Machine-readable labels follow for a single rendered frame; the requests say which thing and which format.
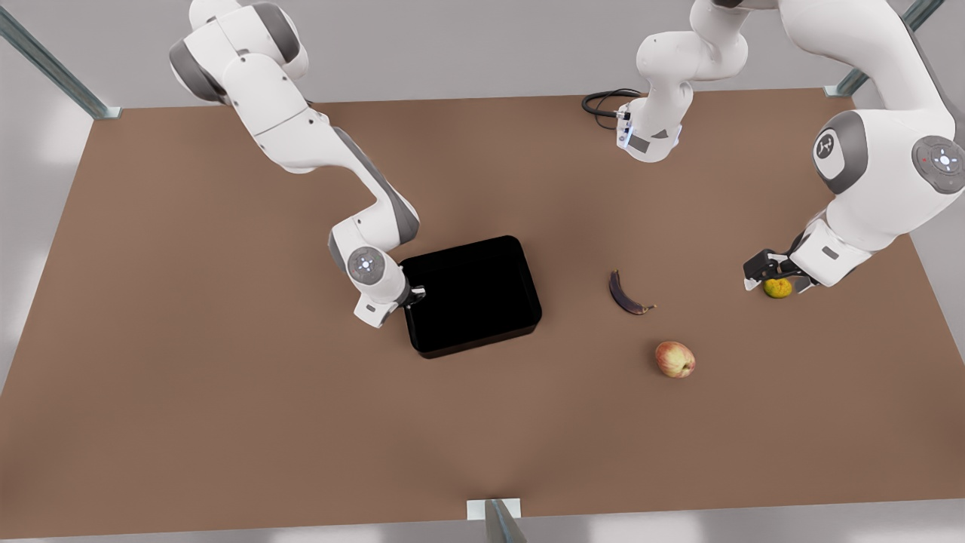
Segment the black rectangular tray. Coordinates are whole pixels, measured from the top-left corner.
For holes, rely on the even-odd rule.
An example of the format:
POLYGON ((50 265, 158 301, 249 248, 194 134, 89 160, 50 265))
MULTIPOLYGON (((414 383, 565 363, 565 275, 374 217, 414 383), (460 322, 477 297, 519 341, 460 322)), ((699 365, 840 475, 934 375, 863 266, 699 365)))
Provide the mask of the black rectangular tray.
POLYGON ((410 343, 423 358, 533 333, 542 308, 524 248, 500 236, 413 256, 401 268, 425 296, 406 307, 410 343))

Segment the silver frame post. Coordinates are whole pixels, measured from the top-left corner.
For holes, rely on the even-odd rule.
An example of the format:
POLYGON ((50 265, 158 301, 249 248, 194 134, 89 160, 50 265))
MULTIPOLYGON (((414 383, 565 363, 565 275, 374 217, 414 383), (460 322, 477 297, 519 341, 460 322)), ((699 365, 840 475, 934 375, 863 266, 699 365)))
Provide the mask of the silver frame post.
POLYGON ((896 14, 887 5, 872 6, 864 0, 846 0, 841 4, 847 21, 830 27, 830 45, 817 45, 814 53, 851 66, 851 72, 835 85, 823 88, 827 97, 851 97, 867 81, 882 91, 888 83, 895 86, 897 100, 912 100, 912 90, 900 90, 902 69, 910 77, 926 75, 923 59, 917 52, 914 31, 945 0, 914 0, 904 14, 896 14))
POLYGON ((121 107, 107 106, 69 71, 10 11, 0 6, 0 36, 93 120, 118 119, 121 107))
POLYGON ((466 502, 466 510, 469 521, 485 522, 486 543, 528 543, 517 523, 522 516, 520 499, 475 499, 466 502))

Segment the dark purple eggplant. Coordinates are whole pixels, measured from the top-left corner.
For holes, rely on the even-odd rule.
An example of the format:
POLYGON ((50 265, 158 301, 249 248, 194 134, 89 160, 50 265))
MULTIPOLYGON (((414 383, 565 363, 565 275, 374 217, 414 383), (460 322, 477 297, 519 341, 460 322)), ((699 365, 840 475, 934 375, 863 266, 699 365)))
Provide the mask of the dark purple eggplant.
POLYGON ((608 279, 608 289, 614 302, 616 302, 617 305, 623 309, 623 311, 626 311, 630 314, 644 315, 656 308, 656 305, 641 305, 640 302, 631 299, 630 296, 623 291, 623 285, 621 285, 620 282, 620 272, 618 269, 613 269, 613 271, 611 271, 608 279))

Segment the red yellow apple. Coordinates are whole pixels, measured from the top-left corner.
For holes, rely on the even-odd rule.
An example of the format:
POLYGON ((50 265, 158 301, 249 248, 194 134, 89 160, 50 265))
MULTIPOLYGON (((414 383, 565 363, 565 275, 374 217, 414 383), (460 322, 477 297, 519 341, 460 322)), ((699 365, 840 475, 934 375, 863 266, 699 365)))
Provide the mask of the red yellow apple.
POLYGON ((656 364, 664 375, 683 379, 691 375, 696 366, 693 351, 675 341, 661 342, 655 350, 656 364))

